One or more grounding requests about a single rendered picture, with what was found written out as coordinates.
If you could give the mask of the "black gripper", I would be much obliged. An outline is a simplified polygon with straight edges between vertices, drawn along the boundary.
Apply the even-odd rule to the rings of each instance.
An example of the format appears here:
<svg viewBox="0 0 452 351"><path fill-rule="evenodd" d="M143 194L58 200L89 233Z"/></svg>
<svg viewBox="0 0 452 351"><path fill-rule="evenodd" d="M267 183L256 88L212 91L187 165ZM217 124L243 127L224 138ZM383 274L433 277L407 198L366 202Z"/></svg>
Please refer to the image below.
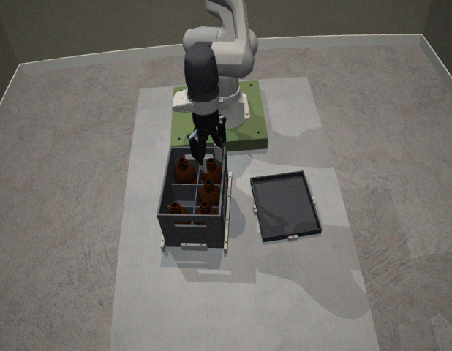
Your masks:
<svg viewBox="0 0 452 351"><path fill-rule="evenodd" d="M222 148L224 147L222 144L226 142L226 118L219 114L218 109L214 113L204 116L192 113L192 118L195 125L194 132L191 135L187 135L192 157L199 162L200 169L204 173L207 173L205 158L206 141L208 140L208 136L211 135L214 141L215 159L222 162Z"/></svg>

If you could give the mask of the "grey divided crate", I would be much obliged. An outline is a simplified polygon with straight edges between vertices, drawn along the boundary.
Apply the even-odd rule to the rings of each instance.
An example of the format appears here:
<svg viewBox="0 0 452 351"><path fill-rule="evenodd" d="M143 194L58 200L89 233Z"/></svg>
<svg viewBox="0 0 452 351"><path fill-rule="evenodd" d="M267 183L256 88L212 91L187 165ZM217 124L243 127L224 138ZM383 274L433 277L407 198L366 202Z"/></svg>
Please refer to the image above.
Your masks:
<svg viewBox="0 0 452 351"><path fill-rule="evenodd" d="M218 215L195 214L200 207L199 191L204 186L199 162L196 159L186 159L187 163L195 169L197 184L176 184L173 176L173 171L178 165L178 158L185 157L185 154L192 153L183 151L167 158L157 209L157 218L165 244L166 246L181 247L181 243L194 243L207 244L207 248L224 248L228 190L227 158L222 156L222 162L219 162L215 159L214 152L205 152L205 154L213 154L216 165L222 168L221 184L214 184L220 189L219 206L212 206ZM170 204L175 201L189 214L167 214ZM175 224L174 221L191 222L192 225ZM206 225L195 225L195 222L206 222Z"/></svg>

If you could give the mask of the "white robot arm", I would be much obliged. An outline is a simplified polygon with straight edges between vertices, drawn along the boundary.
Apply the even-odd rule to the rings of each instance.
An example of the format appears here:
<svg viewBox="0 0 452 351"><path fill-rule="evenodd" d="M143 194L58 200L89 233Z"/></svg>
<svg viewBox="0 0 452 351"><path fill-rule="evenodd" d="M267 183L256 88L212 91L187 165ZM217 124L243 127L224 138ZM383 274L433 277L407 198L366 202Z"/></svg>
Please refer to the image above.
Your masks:
<svg viewBox="0 0 452 351"><path fill-rule="evenodd" d="M258 41L247 28L244 3L205 0L207 12L219 18L222 27L201 26L186 31L182 45L188 89L175 93L174 112L207 115L218 109L226 118L225 129L250 119L247 95L242 93L238 79L252 72Z"/></svg>

